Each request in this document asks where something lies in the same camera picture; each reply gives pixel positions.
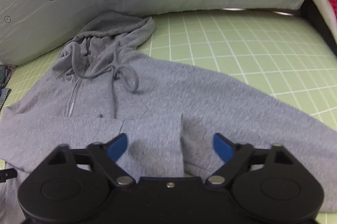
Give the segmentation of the grey zip hoodie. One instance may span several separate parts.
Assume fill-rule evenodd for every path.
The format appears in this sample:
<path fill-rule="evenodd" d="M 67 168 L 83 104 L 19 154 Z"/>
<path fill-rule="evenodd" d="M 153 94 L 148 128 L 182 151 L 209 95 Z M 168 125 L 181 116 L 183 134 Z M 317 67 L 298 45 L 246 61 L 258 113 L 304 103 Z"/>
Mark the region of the grey zip hoodie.
<path fill-rule="evenodd" d="M 322 211 L 336 212 L 336 132 L 223 73 L 138 50 L 152 18 L 98 15 L 27 84 L 1 118 L 1 159 L 17 173 L 1 184 L 1 222 L 20 223 L 19 186 L 56 146 L 83 148 L 125 133 L 120 164 L 133 177 L 206 179 L 221 166 L 212 138 L 286 146 L 321 183 Z"/>

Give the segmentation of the blue denim jacket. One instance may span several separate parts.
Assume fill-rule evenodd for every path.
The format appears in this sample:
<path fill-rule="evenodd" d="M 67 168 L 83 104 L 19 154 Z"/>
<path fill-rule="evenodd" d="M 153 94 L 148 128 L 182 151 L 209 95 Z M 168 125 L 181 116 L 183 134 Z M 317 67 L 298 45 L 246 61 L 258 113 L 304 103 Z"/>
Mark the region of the blue denim jacket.
<path fill-rule="evenodd" d="M 12 71 L 9 68 L 9 66 L 0 64 L 0 92 L 1 92 L 1 98 L 0 98 L 0 110 L 5 104 L 5 101 L 7 100 L 11 89 L 7 88 L 7 84 L 9 83 L 9 80 L 11 78 Z"/>

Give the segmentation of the green grid cutting mat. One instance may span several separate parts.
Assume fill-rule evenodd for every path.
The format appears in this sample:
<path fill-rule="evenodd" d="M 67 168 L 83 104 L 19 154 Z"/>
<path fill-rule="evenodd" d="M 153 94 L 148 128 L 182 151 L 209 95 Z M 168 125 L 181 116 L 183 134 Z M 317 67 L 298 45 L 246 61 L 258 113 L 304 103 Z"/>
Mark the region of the green grid cutting mat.
<path fill-rule="evenodd" d="M 142 53 L 234 77 L 336 132 L 336 57 L 306 21 L 227 11 L 173 13 L 153 19 L 154 33 L 138 47 Z M 15 72 L 5 107 L 21 99 L 25 86 L 40 77 L 62 49 Z M 322 211 L 318 219 L 335 223 L 336 212 Z"/>

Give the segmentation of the white folded garment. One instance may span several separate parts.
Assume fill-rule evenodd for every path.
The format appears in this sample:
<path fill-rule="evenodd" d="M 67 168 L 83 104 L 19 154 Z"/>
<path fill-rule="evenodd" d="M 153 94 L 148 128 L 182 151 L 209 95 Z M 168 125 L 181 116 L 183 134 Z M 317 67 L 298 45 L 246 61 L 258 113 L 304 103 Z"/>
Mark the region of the white folded garment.
<path fill-rule="evenodd" d="M 336 42 L 336 16 L 329 0 L 312 0 Z"/>

